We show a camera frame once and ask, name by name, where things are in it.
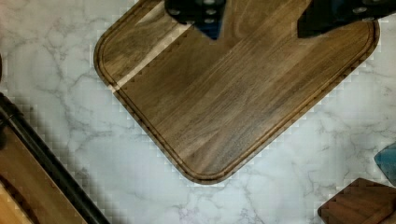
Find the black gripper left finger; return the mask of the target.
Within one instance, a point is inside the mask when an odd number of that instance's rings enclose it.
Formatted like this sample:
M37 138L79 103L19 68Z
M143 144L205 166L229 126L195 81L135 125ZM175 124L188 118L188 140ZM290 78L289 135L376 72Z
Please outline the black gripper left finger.
M191 24L212 40L219 38L227 0L164 0L169 16L181 24Z

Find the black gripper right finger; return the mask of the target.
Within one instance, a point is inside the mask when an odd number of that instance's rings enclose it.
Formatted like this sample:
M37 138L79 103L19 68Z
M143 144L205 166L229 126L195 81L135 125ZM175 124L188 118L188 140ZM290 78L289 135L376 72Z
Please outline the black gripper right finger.
M326 34L356 21L374 21L396 11L396 0L312 0L297 21L297 36Z

